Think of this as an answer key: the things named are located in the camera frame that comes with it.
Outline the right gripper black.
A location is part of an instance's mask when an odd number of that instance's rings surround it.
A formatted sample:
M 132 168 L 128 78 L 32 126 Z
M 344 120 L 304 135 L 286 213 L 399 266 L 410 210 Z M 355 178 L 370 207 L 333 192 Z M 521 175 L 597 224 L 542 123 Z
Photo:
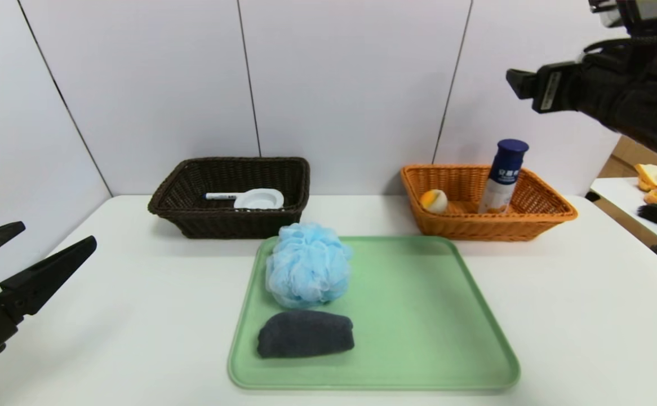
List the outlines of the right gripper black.
M 589 54 L 537 73 L 507 69 L 505 79 L 519 100 L 533 99 L 532 108 L 540 114 L 576 111 L 612 130 L 627 127 L 622 115 L 627 74 L 617 57 Z

